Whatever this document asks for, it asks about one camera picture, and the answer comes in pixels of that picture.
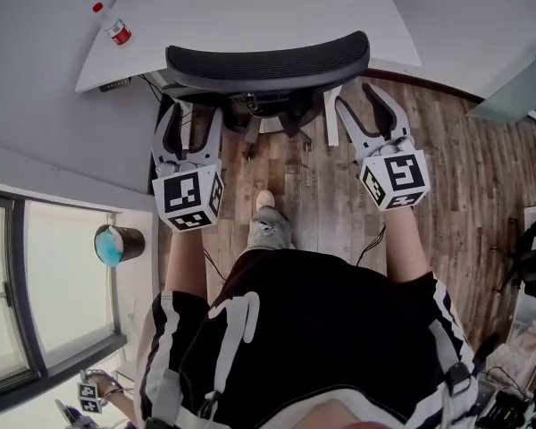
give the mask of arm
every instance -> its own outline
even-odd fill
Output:
[[[173,233],[164,290],[179,290],[206,300],[205,252],[200,229]]]
[[[116,392],[107,398],[113,405],[115,405],[125,415],[135,427],[139,427],[137,424],[137,418],[135,417],[135,409],[133,407],[133,400],[125,396],[122,392]]]
[[[410,207],[385,212],[385,248],[387,276],[396,282],[416,280],[431,270]]]
[[[88,383],[96,383],[99,397],[103,398],[109,391],[117,389],[109,381],[106,376],[102,374],[95,374],[88,379]],[[107,401],[115,405],[125,415],[135,427],[139,427],[137,419],[135,418],[135,409],[133,407],[133,400],[128,398],[122,392],[113,392],[107,397]]]

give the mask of cable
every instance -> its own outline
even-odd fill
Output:
[[[508,383],[504,383],[504,382],[501,382],[498,378],[492,376],[490,374],[490,371],[497,368],[500,372],[502,372],[504,375],[507,376],[507,378],[513,383],[513,384],[508,384]],[[510,376],[507,371],[505,369],[503,369],[502,367],[500,366],[494,366],[494,367],[491,367],[489,370],[487,370],[486,372],[483,372],[486,376],[488,376],[489,378],[492,378],[495,382],[499,383],[499,384],[502,384],[503,386],[508,386],[510,388],[513,388],[515,390],[517,390],[518,392],[520,392],[526,399],[530,400],[531,397],[526,394],[526,392],[522,389],[522,387],[520,386],[520,384],[518,384],[516,382],[516,380]]]
[[[115,394],[117,392],[125,392],[125,391],[134,391],[134,388],[115,388],[115,389],[112,389],[110,390],[109,392],[107,392],[104,397],[101,398],[101,400],[107,400],[107,398],[109,396],[111,396],[112,394]]]
[[[375,248],[377,245],[379,245],[381,243],[381,241],[383,240],[383,235],[384,234],[385,234],[385,224],[383,224],[383,228],[381,229],[381,231],[379,232],[377,237],[375,237],[372,240],[372,242],[369,245],[367,245],[367,247],[361,252],[361,254],[359,255],[359,259],[357,259],[356,267],[359,266],[359,263],[361,262],[362,258],[364,257],[364,254],[367,251],[369,251],[370,249]]]
[[[147,85],[148,85],[149,88],[151,89],[151,92],[153,92],[153,95],[155,96],[155,98],[158,100],[159,103],[161,103],[161,100],[162,100],[162,98],[163,98],[163,92],[161,92],[161,91],[159,90],[159,88],[158,88],[154,83],[152,83],[151,81],[149,81],[149,80],[145,77],[145,75],[138,75],[138,76],[139,76],[142,80],[144,80],[144,81],[147,83]],[[158,97],[158,95],[155,93],[155,90],[154,90],[153,88],[157,89],[157,92],[158,92],[159,94],[161,94],[161,98]]]
[[[189,111],[188,113],[184,113],[181,119],[182,120],[185,119],[191,113],[193,113],[193,115],[190,116],[190,119],[182,123],[179,127],[182,127],[183,125],[186,125],[186,124],[190,124],[191,122],[193,122],[193,117],[198,117],[198,113],[199,113],[198,111]]]
[[[226,282],[226,278],[224,278],[222,276],[222,273],[221,271],[218,269],[218,267],[216,266],[216,264],[214,263],[213,259],[211,258],[211,255],[208,254],[208,251],[206,249],[204,249],[204,252],[205,252],[205,258],[208,260],[208,262],[210,263],[210,265],[212,265],[214,267],[214,270],[216,270],[216,272],[218,273],[218,276],[221,277],[221,280],[223,280],[224,282]]]
[[[125,419],[122,419],[121,421],[118,421],[117,423],[115,423],[114,425],[111,426],[111,429],[115,429],[115,427],[117,427],[118,425],[122,425],[123,423],[126,423],[127,421],[129,421],[129,419],[125,418]]]

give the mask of chair backrest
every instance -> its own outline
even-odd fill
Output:
[[[216,93],[267,92],[343,84],[369,63],[362,31],[320,45],[253,53],[212,53],[179,46],[166,50],[179,84]]]

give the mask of wooden floor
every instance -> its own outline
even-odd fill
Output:
[[[362,122],[373,111],[361,92],[363,79],[341,93]],[[492,289],[504,278],[508,262],[492,245],[514,239],[507,219],[522,219],[536,205],[536,124],[516,125],[465,117],[473,105],[425,88],[368,80],[390,93],[406,110],[417,148],[424,149],[431,193],[415,209],[432,268],[456,303],[469,340],[476,348],[492,332],[507,332],[515,291]],[[255,158],[241,158],[243,143],[224,135],[222,171],[226,184],[218,224],[203,230],[205,247],[226,276],[247,242],[255,195],[269,189],[290,219],[299,249],[339,256],[354,264],[379,233],[382,219],[359,183],[354,149],[339,122],[339,147],[327,148],[324,119],[304,129],[314,139],[307,153],[300,139],[260,138]],[[170,233],[162,227],[162,261]],[[384,245],[369,251],[363,266],[385,271]],[[207,265],[209,298],[222,281]]]

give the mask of table leg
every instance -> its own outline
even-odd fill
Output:
[[[323,93],[325,103],[325,125],[328,131],[328,146],[339,146],[338,117],[336,115],[336,97],[341,91],[341,86]]]

